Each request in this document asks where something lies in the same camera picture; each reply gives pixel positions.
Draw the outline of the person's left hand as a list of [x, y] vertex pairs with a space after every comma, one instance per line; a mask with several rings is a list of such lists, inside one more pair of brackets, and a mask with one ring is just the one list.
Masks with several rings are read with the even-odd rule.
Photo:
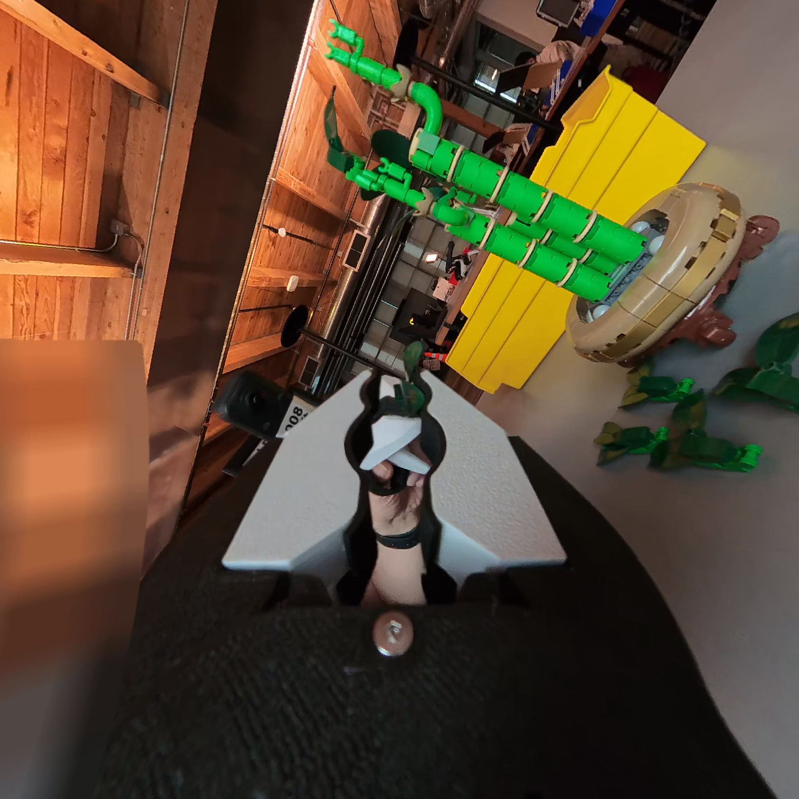
[[394, 538], [413, 531], [421, 518], [426, 475], [411, 473], [407, 485], [395, 494], [368, 496], [372, 529], [382, 538]]

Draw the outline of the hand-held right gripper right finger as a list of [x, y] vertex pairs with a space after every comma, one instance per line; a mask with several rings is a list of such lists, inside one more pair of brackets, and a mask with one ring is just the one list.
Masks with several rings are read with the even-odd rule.
[[428, 601], [454, 603], [473, 575], [564, 566], [563, 545], [505, 431], [428, 371], [421, 387], [433, 517], [424, 543]]

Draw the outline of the yellow plastic bin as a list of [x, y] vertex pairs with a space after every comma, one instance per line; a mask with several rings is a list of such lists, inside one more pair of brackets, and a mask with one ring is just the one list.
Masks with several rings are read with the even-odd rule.
[[[563, 132], [531, 180], [626, 223], [677, 185], [706, 141], [605, 70], [563, 115]], [[565, 333], [572, 296], [497, 255], [486, 255], [445, 365], [480, 391], [522, 388]]]

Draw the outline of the green lego bamboo plant model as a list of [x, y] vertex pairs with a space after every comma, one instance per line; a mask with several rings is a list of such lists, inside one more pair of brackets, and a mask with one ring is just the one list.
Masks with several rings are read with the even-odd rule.
[[478, 250], [574, 296], [567, 316], [575, 351], [634, 366], [676, 340], [726, 347], [731, 321], [714, 303], [779, 231], [770, 216], [744, 219], [739, 198], [709, 184], [676, 185], [624, 225], [439, 136], [433, 89], [363, 55], [364, 41], [335, 19], [325, 58], [419, 106], [425, 124], [399, 137], [401, 156], [376, 171], [344, 150], [334, 97], [325, 109], [328, 161], [360, 188], [428, 216]]

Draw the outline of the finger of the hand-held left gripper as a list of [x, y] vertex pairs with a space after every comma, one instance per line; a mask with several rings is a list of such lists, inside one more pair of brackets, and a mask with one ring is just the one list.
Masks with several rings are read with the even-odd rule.
[[411, 449], [422, 432], [417, 416], [382, 415], [371, 425], [372, 446], [360, 463], [360, 469], [371, 471], [385, 461], [416, 474], [427, 474], [430, 465]]

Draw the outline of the black monitor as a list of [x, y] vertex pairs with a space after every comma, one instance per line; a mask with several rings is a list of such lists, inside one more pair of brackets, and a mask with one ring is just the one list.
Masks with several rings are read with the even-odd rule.
[[402, 345], [417, 340], [433, 344], [446, 314], [443, 300], [411, 288], [398, 306], [389, 336]]

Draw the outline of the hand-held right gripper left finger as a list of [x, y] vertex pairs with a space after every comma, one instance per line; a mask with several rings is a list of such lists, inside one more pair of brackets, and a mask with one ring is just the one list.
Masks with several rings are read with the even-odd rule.
[[309, 414], [277, 448], [222, 558], [229, 571], [288, 572], [318, 579], [331, 598], [347, 572], [345, 530], [360, 474], [345, 440], [365, 412], [366, 370]]

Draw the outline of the silver ventilation duct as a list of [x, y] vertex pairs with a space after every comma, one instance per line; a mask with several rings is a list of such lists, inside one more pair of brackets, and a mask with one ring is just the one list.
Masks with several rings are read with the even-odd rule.
[[379, 364], [377, 346], [367, 354], [361, 349], [367, 332], [387, 289], [398, 259], [407, 218], [403, 207], [386, 197], [370, 201], [361, 231], [370, 235], [369, 243], [357, 270], [343, 276], [343, 288], [336, 291], [332, 313], [321, 331], [325, 344], [320, 346], [320, 370], [313, 383], [319, 397], [333, 394], [352, 367]]

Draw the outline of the person's left forearm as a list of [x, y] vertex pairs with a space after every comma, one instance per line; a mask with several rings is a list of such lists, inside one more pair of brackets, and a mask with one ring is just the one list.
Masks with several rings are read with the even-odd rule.
[[423, 606], [427, 604], [423, 576], [426, 574], [422, 546], [395, 548], [377, 544], [372, 575], [360, 606]]

